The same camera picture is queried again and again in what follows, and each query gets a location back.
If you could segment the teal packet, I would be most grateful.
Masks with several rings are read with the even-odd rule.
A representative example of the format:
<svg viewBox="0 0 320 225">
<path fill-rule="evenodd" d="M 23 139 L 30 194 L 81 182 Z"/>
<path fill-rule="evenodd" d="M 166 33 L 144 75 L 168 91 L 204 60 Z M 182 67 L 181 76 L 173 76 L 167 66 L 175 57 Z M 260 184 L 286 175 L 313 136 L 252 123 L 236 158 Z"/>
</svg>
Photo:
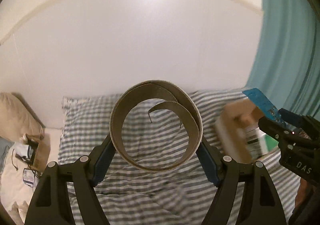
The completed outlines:
<svg viewBox="0 0 320 225">
<path fill-rule="evenodd" d="M 258 88 L 244 90 L 242 92 L 256 107 L 258 107 L 266 118 L 276 122 L 282 127 L 286 127 L 278 109 Z"/>
</svg>

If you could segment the green white medicine box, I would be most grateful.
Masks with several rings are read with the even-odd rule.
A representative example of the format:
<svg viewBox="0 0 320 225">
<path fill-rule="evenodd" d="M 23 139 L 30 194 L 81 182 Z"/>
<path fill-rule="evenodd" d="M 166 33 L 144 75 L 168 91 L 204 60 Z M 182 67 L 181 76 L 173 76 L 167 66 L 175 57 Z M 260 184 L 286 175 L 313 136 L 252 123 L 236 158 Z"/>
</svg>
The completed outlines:
<svg viewBox="0 0 320 225">
<path fill-rule="evenodd" d="M 261 131 L 257 125 L 246 127 L 245 137 L 246 147 L 254 160 L 263 157 L 278 146 L 278 142 Z"/>
</svg>

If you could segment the white bed sheet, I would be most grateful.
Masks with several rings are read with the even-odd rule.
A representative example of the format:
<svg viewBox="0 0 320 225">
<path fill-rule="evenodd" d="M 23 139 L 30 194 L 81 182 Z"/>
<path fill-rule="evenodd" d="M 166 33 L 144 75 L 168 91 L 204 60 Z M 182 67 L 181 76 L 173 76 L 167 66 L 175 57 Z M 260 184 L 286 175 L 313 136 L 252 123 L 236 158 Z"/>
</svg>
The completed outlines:
<svg viewBox="0 0 320 225">
<path fill-rule="evenodd" d="M 44 134 L 50 138 L 48 162 L 57 161 L 61 130 L 46 128 Z M 1 174 L 1 204 L 16 224 L 24 224 L 34 192 L 33 188 L 23 182 L 23 169 L 27 167 L 15 157 L 13 148 L 10 148 Z"/>
</svg>

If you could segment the white charger box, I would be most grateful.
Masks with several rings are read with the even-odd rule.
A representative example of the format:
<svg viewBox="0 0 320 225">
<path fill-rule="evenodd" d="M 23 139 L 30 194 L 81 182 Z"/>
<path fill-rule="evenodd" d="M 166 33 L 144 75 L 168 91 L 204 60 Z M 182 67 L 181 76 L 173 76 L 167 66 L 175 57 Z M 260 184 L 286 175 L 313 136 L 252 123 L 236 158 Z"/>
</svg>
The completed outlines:
<svg viewBox="0 0 320 225">
<path fill-rule="evenodd" d="M 23 182 L 25 185 L 27 185 L 31 188 L 35 188 L 37 186 L 39 179 L 38 179 L 35 171 L 33 171 L 31 169 L 24 168 L 22 176 L 23 176 Z"/>
</svg>

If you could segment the large open cardboard box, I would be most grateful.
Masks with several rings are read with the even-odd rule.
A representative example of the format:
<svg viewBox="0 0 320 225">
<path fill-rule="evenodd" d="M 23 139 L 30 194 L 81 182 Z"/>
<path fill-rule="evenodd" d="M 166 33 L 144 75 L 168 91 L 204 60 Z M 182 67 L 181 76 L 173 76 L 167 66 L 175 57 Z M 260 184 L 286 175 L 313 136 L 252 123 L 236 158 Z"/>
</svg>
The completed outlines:
<svg viewBox="0 0 320 225">
<path fill-rule="evenodd" d="M 224 106 L 215 122 L 215 130 L 226 155 L 238 163 L 255 161 L 246 147 L 245 128 L 258 126 L 258 120 L 263 116 L 262 111 L 249 99 L 240 99 Z"/>
</svg>

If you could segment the small cluttered cardboard box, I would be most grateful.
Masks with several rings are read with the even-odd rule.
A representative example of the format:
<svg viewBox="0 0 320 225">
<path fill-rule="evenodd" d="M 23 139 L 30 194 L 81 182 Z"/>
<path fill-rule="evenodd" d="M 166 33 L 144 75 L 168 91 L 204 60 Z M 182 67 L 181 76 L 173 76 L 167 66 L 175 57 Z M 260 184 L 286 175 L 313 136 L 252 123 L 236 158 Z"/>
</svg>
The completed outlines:
<svg viewBox="0 0 320 225">
<path fill-rule="evenodd" d="M 50 154 L 50 138 L 43 134 L 36 136 L 24 134 L 23 140 L 33 149 L 31 168 L 40 173 L 44 172 Z"/>
</svg>

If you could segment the green curtain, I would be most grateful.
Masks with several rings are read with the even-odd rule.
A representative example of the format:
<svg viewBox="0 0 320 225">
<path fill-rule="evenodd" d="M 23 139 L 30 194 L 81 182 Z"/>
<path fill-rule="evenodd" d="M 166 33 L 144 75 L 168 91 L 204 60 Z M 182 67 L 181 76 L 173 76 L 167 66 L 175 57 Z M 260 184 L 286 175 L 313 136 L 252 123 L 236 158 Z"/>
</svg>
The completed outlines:
<svg viewBox="0 0 320 225">
<path fill-rule="evenodd" d="M 263 0 L 247 87 L 277 107 L 319 119 L 319 20 L 307 0 Z"/>
</svg>

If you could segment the beige pillow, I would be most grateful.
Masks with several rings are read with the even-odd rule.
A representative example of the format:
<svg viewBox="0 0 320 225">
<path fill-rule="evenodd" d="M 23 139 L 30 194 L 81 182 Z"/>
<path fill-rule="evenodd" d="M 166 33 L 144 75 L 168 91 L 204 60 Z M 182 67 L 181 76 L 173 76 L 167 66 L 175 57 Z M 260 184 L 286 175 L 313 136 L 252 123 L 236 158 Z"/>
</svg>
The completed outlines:
<svg viewBox="0 0 320 225">
<path fill-rule="evenodd" d="M 1 92 L 1 137 L 20 142 L 23 135 L 41 137 L 43 128 L 17 97 Z"/>
</svg>

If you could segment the white patterned pillow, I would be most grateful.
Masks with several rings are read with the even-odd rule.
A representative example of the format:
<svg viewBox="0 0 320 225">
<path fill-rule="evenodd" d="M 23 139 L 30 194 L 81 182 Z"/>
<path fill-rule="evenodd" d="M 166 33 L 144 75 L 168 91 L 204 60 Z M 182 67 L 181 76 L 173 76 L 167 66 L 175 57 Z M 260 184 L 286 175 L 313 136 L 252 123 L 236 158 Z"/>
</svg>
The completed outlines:
<svg viewBox="0 0 320 225">
<path fill-rule="evenodd" d="M 83 103 L 90 101 L 91 97 L 84 98 L 72 98 L 72 97 L 63 97 L 62 99 L 62 109 L 63 111 L 69 110 L 74 107 L 78 107 Z"/>
</svg>

